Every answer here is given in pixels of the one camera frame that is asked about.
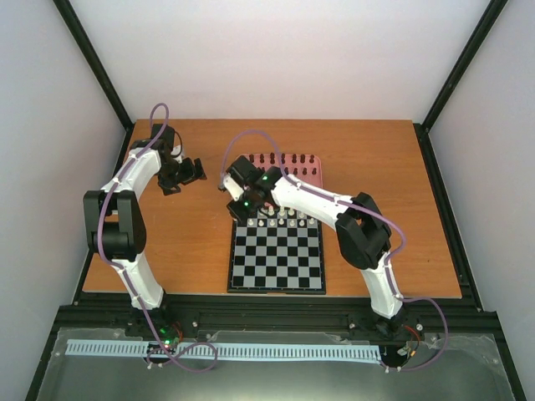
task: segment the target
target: brown table surface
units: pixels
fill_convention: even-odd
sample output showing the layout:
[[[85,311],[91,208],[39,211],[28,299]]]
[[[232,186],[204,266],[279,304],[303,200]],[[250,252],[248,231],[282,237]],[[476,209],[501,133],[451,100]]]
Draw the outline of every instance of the brown table surface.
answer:
[[[282,152],[321,159],[324,188],[347,195],[371,194],[384,216],[407,236],[393,259],[396,280],[406,296],[460,297],[431,186],[408,120],[231,120],[174,119],[187,156],[200,157],[208,180],[163,196],[153,178],[140,199],[147,229],[145,253],[156,280],[169,293],[226,294],[232,219],[228,193],[217,190],[222,156],[239,132],[268,132]],[[138,120],[132,140],[150,136]],[[243,153],[271,152],[258,135],[236,142],[229,162]],[[392,235],[392,246],[400,238]],[[340,255],[336,234],[324,227],[327,295],[368,295],[360,272]],[[117,273],[98,255],[84,284],[86,292],[125,292]]]

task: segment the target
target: pink tray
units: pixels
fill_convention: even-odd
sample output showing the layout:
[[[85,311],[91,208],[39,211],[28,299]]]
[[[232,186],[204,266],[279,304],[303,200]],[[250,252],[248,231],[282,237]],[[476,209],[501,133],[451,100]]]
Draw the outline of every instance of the pink tray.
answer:
[[[256,167],[264,168],[265,170],[268,170],[274,165],[278,166],[277,157],[273,153],[253,153],[244,156]],[[323,188],[321,161],[318,156],[283,153],[282,157],[283,168],[288,169],[288,174],[293,174],[310,185]]]

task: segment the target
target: black corner post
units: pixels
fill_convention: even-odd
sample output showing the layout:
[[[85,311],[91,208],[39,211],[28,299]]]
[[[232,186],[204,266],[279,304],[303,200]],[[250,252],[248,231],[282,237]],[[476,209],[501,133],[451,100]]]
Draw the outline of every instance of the black corner post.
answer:
[[[106,97],[111,103],[111,107],[114,108],[117,118],[120,123],[125,127],[125,130],[130,130],[134,127],[132,120],[126,112],[125,106],[120,101],[119,95],[115,91],[114,85],[111,83],[110,77],[106,73],[104,66],[100,62],[99,56],[94,51],[93,45],[89,41],[87,33],[85,33],[84,27],[80,23],[76,12],[73,9],[69,0],[53,0],[56,8],[58,9],[61,17],[64,19],[67,28],[73,35],[74,40],[78,44],[82,54],[84,55],[87,63],[91,67],[94,76],[99,81],[102,90],[106,94]]]
[[[441,113],[442,109],[444,109],[444,106],[455,90],[455,87],[461,80],[462,75],[470,65],[470,62],[487,37],[492,25],[494,25],[496,22],[506,3],[507,0],[491,0],[489,2],[487,9],[481,16],[479,23],[476,25],[474,32],[472,32],[470,38],[468,39],[468,42],[466,42],[465,48],[462,50],[462,53],[453,66],[450,75],[436,97],[435,103],[433,103],[431,106],[431,109],[427,113],[427,116],[422,123],[423,132],[425,134],[428,134],[429,131],[431,131],[433,124],[436,122],[436,119],[438,119],[439,114]]]

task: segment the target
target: white slotted strip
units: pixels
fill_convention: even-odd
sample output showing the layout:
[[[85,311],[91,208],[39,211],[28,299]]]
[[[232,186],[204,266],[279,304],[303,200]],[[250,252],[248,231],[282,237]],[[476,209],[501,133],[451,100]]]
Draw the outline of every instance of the white slotted strip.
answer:
[[[179,353],[193,343],[181,343]],[[120,340],[68,340],[66,355],[106,356],[106,357],[146,357],[150,346],[148,341]],[[258,362],[304,362],[340,361],[358,363],[379,363],[379,347],[375,345],[302,345],[302,344],[246,344],[213,343],[218,350],[218,359],[223,361]],[[166,358],[160,350],[152,358]],[[213,359],[208,347],[194,347],[184,355],[184,359]]]

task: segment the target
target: black metal frame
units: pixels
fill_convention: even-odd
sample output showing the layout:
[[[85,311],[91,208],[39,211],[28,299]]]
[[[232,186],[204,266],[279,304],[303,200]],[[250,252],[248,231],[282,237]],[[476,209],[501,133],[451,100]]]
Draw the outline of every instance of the black metal frame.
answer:
[[[117,171],[125,157],[134,125],[131,123],[69,0],[54,0],[54,3],[126,129],[125,141],[115,167],[115,171]],[[438,302],[447,316],[451,332],[488,333],[494,336],[513,393],[516,399],[524,400],[526,397],[498,316],[494,312],[482,311],[476,284],[429,138],[433,124],[506,3],[507,0],[491,0],[489,2],[424,122],[414,124],[414,128],[462,294],[461,299],[440,299]],[[128,294],[82,292],[91,258],[92,255],[88,254],[74,296],[74,303],[59,308],[29,389],[27,400],[37,398],[55,338],[61,327],[122,327],[131,335],[141,335],[146,338],[151,336],[148,328],[143,324],[143,317],[130,307]],[[168,302],[168,308],[176,313],[180,319],[187,337],[204,336],[207,332],[218,330],[248,329],[331,332],[344,338],[368,340],[379,345],[398,345],[405,341],[404,338],[386,341],[374,332],[359,329],[359,327],[366,327],[370,320],[368,298],[303,296],[281,299],[279,297],[168,295]],[[430,305],[419,302],[411,304],[407,312],[407,319],[412,322],[420,322],[427,332],[440,332],[442,330],[441,320],[436,310]],[[358,323],[356,328],[349,328],[351,322]]]

